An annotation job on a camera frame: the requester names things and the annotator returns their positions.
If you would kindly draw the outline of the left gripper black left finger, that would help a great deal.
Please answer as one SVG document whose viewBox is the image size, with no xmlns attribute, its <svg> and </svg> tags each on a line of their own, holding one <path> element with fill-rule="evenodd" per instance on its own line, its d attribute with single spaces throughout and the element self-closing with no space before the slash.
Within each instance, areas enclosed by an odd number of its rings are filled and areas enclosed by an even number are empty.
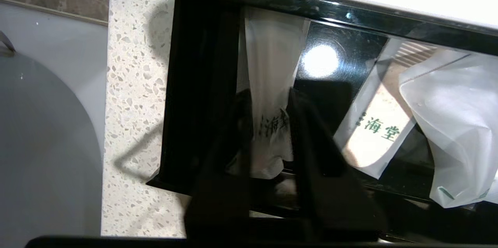
<svg viewBox="0 0 498 248">
<path fill-rule="evenodd" d="M 250 209 L 251 94 L 235 96 L 209 146 L 185 211 L 190 241 L 244 241 Z"/>
</svg>

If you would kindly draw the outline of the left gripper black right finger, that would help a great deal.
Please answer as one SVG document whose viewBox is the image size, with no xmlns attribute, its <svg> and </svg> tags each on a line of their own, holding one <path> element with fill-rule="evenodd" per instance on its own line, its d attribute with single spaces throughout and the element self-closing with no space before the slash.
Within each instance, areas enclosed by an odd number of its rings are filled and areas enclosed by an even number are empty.
<svg viewBox="0 0 498 248">
<path fill-rule="evenodd" d="M 299 211 L 318 241 L 377 241 L 388 228 L 307 96 L 288 97 Z"/>
</svg>

